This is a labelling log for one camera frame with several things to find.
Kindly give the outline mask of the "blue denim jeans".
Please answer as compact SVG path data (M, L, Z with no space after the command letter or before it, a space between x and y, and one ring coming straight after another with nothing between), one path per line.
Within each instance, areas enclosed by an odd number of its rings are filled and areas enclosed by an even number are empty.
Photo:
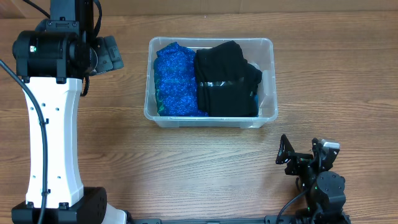
M258 95L254 95L253 96L253 111L252 111L252 115L255 117L258 117L258 113L259 113L259 100L258 100Z

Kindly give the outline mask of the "blue sequin garment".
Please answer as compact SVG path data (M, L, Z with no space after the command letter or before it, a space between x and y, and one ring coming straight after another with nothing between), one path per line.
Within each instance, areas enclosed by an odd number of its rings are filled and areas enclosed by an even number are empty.
M207 116L198 109L195 52L177 42L156 52L154 84L160 116Z

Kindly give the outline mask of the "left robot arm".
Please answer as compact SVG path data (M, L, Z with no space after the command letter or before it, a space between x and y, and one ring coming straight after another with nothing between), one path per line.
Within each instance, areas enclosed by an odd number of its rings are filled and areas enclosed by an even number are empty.
M127 224L129 212L107 201L103 187L83 185L78 167L77 114L90 77L123 68L114 37L101 37L98 0L52 1L34 30L12 46L30 126L30 177L14 223Z

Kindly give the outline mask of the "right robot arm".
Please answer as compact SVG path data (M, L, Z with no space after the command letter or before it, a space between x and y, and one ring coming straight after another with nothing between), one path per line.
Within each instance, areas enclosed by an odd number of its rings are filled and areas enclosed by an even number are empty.
M271 223L350 223L343 211L346 202L345 178L332 172L333 163L340 152L340 144L327 139L312 139L312 153L295 152L285 134L280 137L276 164L286 164L285 173L296 177L300 193L287 202ZM307 208L293 216L284 212L297 200L304 198Z

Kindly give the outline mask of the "large black garment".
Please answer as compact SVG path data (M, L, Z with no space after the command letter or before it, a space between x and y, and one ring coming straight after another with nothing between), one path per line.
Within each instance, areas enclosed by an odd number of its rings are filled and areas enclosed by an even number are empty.
M198 108L212 117L255 117L262 72L248 63L235 41L197 50L194 59Z

